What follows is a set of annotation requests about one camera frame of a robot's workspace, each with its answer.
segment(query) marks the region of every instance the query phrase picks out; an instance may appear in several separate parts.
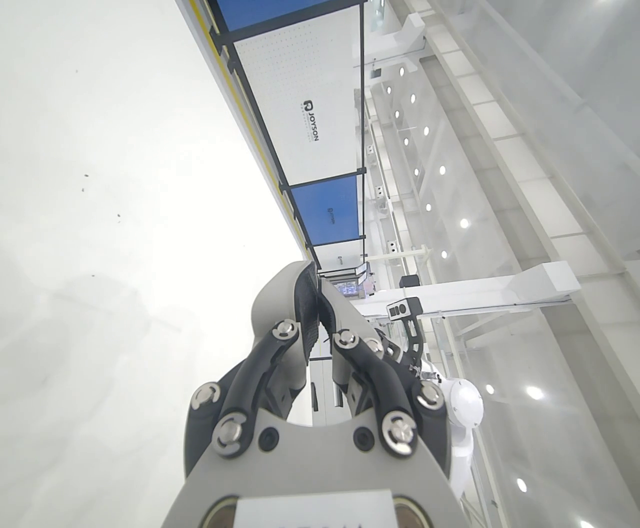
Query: blue panel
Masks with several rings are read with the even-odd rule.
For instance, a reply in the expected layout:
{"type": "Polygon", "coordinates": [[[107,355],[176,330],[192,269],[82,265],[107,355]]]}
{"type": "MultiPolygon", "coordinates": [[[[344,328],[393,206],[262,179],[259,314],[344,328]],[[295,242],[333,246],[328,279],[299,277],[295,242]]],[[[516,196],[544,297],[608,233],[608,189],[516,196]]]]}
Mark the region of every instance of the blue panel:
{"type": "Polygon", "coordinates": [[[296,187],[293,197],[314,246],[360,236],[357,176],[296,187]]]}
{"type": "Polygon", "coordinates": [[[246,28],[327,0],[218,0],[229,31],[246,28]]]}

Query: joyson logo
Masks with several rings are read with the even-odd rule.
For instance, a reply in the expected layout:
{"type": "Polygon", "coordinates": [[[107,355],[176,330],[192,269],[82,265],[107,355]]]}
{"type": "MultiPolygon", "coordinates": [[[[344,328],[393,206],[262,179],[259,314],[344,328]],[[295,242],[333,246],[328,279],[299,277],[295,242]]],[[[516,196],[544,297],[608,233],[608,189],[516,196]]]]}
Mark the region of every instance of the joyson logo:
{"type": "Polygon", "coordinates": [[[314,102],[307,100],[302,103],[301,108],[305,116],[305,125],[307,126],[307,137],[309,141],[320,141],[318,126],[316,124],[316,114],[314,114],[314,102]]]}

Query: yellow stripe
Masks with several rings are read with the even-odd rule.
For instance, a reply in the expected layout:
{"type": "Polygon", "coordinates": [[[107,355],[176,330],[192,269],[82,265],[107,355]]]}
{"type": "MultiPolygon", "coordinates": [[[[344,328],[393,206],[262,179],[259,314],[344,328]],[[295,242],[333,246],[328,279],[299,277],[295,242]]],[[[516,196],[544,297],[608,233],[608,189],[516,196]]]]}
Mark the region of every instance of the yellow stripe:
{"type": "MultiPolygon", "coordinates": [[[[258,153],[260,154],[260,157],[262,158],[262,162],[264,163],[264,166],[267,170],[267,172],[269,173],[269,176],[271,177],[271,181],[273,182],[274,187],[276,188],[276,190],[278,190],[278,194],[280,195],[280,201],[282,202],[282,205],[284,206],[284,210],[287,212],[287,215],[289,216],[289,219],[291,220],[291,225],[293,225],[293,227],[296,230],[296,233],[300,239],[300,241],[302,242],[302,247],[305,248],[305,252],[307,253],[307,257],[311,258],[311,254],[309,253],[309,250],[306,247],[305,244],[305,238],[302,236],[302,233],[300,232],[300,228],[298,226],[298,223],[294,220],[293,218],[293,213],[291,210],[291,206],[286,202],[286,200],[284,199],[284,197],[282,196],[282,194],[280,194],[279,192],[279,187],[278,187],[278,180],[276,179],[275,175],[273,174],[273,171],[271,170],[271,167],[269,166],[269,162],[267,161],[267,157],[264,155],[264,151],[262,150],[262,147],[260,146],[260,143],[258,143],[258,137],[255,133],[255,131],[253,130],[253,127],[251,125],[251,122],[249,121],[249,118],[246,115],[246,111],[244,110],[244,107],[242,105],[240,96],[238,96],[236,89],[234,87],[234,85],[231,82],[231,78],[229,77],[229,74],[227,73],[227,68],[225,66],[225,64],[222,62],[222,59],[220,57],[220,55],[218,54],[218,51],[216,50],[215,45],[213,44],[213,40],[211,39],[211,35],[209,34],[209,30],[207,29],[207,26],[204,22],[204,19],[202,18],[202,15],[200,14],[200,11],[198,9],[198,5],[196,4],[196,0],[189,0],[189,4],[191,4],[191,9],[193,10],[193,13],[196,15],[196,18],[198,19],[198,23],[200,25],[200,29],[202,30],[202,33],[206,36],[207,42],[209,43],[209,47],[211,48],[211,52],[213,53],[213,56],[216,59],[216,62],[218,63],[218,66],[220,68],[220,71],[222,72],[223,77],[225,78],[225,81],[227,82],[227,86],[229,87],[229,90],[231,91],[231,94],[234,96],[234,100],[236,102],[236,106],[238,107],[238,110],[240,110],[240,114],[242,115],[242,118],[244,120],[244,124],[246,125],[247,129],[249,130],[249,133],[251,134],[251,138],[253,140],[253,143],[255,144],[255,148],[258,149],[258,153]]],[[[213,19],[213,15],[211,15],[211,20],[213,20],[214,25],[216,25],[215,20],[213,19]]]]}

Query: robotic finger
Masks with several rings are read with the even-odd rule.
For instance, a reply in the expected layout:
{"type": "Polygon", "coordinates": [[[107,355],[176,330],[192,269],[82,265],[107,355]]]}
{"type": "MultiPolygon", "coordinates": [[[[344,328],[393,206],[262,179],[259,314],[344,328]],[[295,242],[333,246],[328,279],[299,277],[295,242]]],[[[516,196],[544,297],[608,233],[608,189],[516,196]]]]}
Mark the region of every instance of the robotic finger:
{"type": "Polygon", "coordinates": [[[447,482],[442,391],[389,355],[324,279],[295,262],[256,297],[247,358],[192,397],[186,481],[164,528],[467,526],[447,482]],[[352,418],[290,424],[322,322],[352,418]]]}

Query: recessed light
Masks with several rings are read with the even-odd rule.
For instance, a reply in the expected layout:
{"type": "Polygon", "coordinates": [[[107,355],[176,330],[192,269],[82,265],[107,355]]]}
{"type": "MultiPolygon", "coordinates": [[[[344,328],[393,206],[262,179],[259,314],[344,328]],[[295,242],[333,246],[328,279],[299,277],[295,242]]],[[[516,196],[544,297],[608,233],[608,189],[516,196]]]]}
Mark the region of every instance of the recessed light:
{"type": "Polygon", "coordinates": [[[527,387],[527,394],[529,394],[533,399],[542,399],[544,396],[542,389],[538,387],[527,387]]]}

